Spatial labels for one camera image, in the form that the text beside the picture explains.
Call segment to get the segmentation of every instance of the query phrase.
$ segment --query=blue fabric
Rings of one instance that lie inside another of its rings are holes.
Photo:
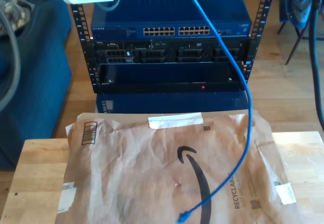
[[[284,2],[287,17],[292,24],[299,29],[305,28],[312,0],[284,0]]]
[[[16,167],[25,140],[51,138],[70,82],[64,50],[71,27],[67,5],[63,0],[42,5],[31,35],[18,37],[21,79],[15,96],[0,113],[0,169]],[[10,59],[10,44],[0,41],[0,63]]]

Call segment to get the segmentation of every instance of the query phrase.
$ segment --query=blue network switch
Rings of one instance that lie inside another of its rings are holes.
[[[198,0],[221,36],[248,36],[251,19],[243,0]],[[214,37],[191,0],[120,0],[111,12],[97,5],[95,41]]]

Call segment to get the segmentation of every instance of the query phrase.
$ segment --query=gray cable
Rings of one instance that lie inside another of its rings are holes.
[[[116,9],[116,7],[118,6],[120,0],[115,0],[115,2],[113,3],[112,6],[104,6],[102,3],[96,3],[97,6],[99,6],[101,9],[103,9],[104,11],[110,12],[113,11],[114,9]]]
[[[8,105],[8,103],[13,98],[17,90],[19,79],[20,79],[21,63],[20,63],[20,54],[19,54],[16,35],[12,30],[9,20],[7,19],[6,15],[1,9],[0,9],[0,21],[2,22],[5,29],[7,30],[10,43],[12,46],[12,50],[13,50],[13,55],[14,55],[14,61],[13,61],[14,75],[12,78],[12,82],[6,95],[0,100],[0,111],[2,111]]]

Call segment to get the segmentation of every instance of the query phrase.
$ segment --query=chair leg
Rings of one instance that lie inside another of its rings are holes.
[[[283,29],[283,27],[285,26],[287,22],[283,22],[281,27],[279,28],[279,31],[277,32],[277,34],[280,34],[281,30]]]
[[[297,36],[299,37],[300,36],[299,29],[298,28],[295,28],[295,31],[296,31]]]
[[[288,57],[285,65],[288,65],[288,63],[289,63],[290,59],[292,58],[292,56],[293,56],[293,54],[294,54],[294,52],[295,52],[301,38],[303,37],[303,34],[305,33],[305,31],[306,31],[306,27],[304,29],[302,29],[301,33],[299,34],[299,36],[297,38],[297,41],[295,42],[294,47],[293,47],[292,51],[290,52],[289,57]]]

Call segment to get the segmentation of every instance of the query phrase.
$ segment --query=amazon padded mailer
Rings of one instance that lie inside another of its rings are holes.
[[[70,128],[64,182],[76,194],[56,223],[176,223],[212,192],[238,162],[246,115],[151,129],[100,118]],[[275,185],[288,183],[269,124],[253,118],[249,153],[238,173],[186,223],[301,223],[296,203],[283,205]]]

